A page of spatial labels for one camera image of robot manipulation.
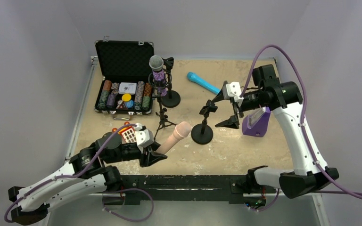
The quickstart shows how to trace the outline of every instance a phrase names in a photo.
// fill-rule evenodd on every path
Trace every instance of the black briefcase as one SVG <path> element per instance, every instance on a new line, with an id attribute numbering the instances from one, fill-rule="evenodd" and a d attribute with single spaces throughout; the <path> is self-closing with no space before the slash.
<path id="1" fill-rule="evenodd" d="M 117 93 L 115 97 L 111 97 L 111 103 L 108 104 L 109 97 L 105 100 L 107 95 L 108 84 L 112 84 L 109 95 L 114 95 L 116 91 L 112 89 L 120 83 L 137 83 L 142 81 L 144 83 L 144 98 L 147 96 L 149 75 L 152 69 L 149 66 L 149 59 L 153 56 L 154 47 L 152 42 L 143 41 L 110 41 L 98 40 L 95 42 L 96 52 L 99 59 L 100 69 L 103 75 L 103 81 L 99 89 L 94 110 L 98 113 L 112 114 L 116 120 L 130 120 L 132 115 L 144 115 L 152 113 L 153 99 L 152 88 L 149 93 L 149 103 L 144 100 L 144 107 L 137 106 L 137 101 L 140 99 L 137 94 L 130 94 L 131 100 L 134 102 L 133 107 L 124 108 L 125 99 L 123 94 Z M 118 114 L 127 114 L 127 118 L 118 117 Z"/>

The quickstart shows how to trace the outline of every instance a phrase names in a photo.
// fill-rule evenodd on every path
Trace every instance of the poker chip case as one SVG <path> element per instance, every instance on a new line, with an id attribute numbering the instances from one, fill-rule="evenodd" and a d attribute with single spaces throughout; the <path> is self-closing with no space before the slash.
<path id="1" fill-rule="evenodd" d="M 114 107 L 102 107 L 102 103 L 99 105 L 99 100 L 103 89 L 105 89 L 106 80 L 109 80 L 112 83 L 138 83 L 139 81 L 148 83 L 148 77 L 152 73 L 152 69 L 149 66 L 149 59 L 154 55 L 153 43 L 142 41 L 113 41 L 105 39 L 96 41 L 95 48 L 103 75 L 103 81 L 99 89 L 94 110 L 98 113 L 112 114 L 114 119 L 119 120 L 130 120 L 132 115 L 135 114 L 150 114 L 152 112 L 152 94 L 154 89 L 151 89 L 150 91 L 150 103 L 148 108 L 145 107 L 145 109 L 116 109 L 117 102 L 122 99 L 121 94 L 115 96 Z M 117 117 L 117 114 L 127 114 L 129 117 Z"/>

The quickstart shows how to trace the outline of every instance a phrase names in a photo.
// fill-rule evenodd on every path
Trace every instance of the microphone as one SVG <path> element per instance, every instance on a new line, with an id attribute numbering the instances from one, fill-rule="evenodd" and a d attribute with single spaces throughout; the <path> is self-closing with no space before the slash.
<path id="1" fill-rule="evenodd" d="M 216 95 L 220 92 L 220 90 L 216 86 L 214 86 L 214 85 L 210 84 L 209 82 L 205 81 L 204 79 L 200 78 L 197 74 L 195 74 L 193 72 L 188 72 L 187 78 L 190 81 L 197 83 L 201 87 L 208 89 L 210 92 L 212 92 Z"/>
<path id="2" fill-rule="evenodd" d="M 152 68 L 153 80 L 157 86 L 157 91 L 161 93 L 161 96 L 164 97 L 167 94 L 166 89 L 166 75 L 163 71 L 163 59 L 158 55 L 153 55 L 149 59 L 149 66 Z"/>
<path id="3" fill-rule="evenodd" d="M 160 145 L 160 147 L 156 150 L 156 153 L 166 154 L 176 143 L 178 143 L 178 141 L 186 138 L 191 130 L 191 125 L 186 121 L 176 125 L 174 132 L 162 145 Z"/>

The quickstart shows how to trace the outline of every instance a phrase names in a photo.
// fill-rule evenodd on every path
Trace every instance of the black tripod stand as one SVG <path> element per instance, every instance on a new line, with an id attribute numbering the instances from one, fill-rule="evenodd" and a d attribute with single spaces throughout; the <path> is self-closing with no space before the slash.
<path id="1" fill-rule="evenodd" d="M 161 130 L 163 128 L 166 128 L 166 127 L 169 127 L 169 126 L 176 126 L 177 125 L 177 124 L 169 121 L 168 120 L 168 115 L 165 114 L 165 112 L 167 112 L 167 109 L 162 106 L 162 94 L 161 94 L 161 92 L 159 92 L 159 91 L 157 92 L 157 97 L 156 98 L 157 98 L 157 102 L 159 103 L 159 108 L 160 108 L 159 113 L 156 112 L 156 115 L 160 117 L 160 122 L 159 122 L 159 127 L 156 130 L 155 137 L 153 138 L 154 140 L 156 140 L 156 135 L 159 132 L 159 130 Z"/>
<path id="2" fill-rule="evenodd" d="M 206 102 L 206 105 L 202 107 L 199 114 L 203 115 L 204 119 L 201 124 L 198 124 L 192 128 L 191 137 L 192 140 L 200 145 L 205 145 L 213 139 L 213 130 L 207 125 L 207 118 L 210 112 L 216 112 L 217 106 L 212 103 L 211 100 Z"/>

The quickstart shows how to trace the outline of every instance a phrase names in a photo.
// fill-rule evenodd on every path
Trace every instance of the black round base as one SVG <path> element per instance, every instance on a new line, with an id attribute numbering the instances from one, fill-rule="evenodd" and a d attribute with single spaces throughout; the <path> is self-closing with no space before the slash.
<path id="1" fill-rule="evenodd" d="M 202 124 L 198 124 L 192 128 L 191 137 L 192 140 L 200 145 L 205 145 L 212 141 L 213 139 L 213 130 L 210 126 L 206 125 L 205 132 L 201 134 Z"/>
<path id="2" fill-rule="evenodd" d="M 171 90 L 171 99 L 169 98 L 169 92 L 167 92 L 166 96 L 162 97 L 162 104 L 165 107 L 173 108 L 178 106 L 180 102 L 181 102 L 181 97 L 174 90 Z"/>

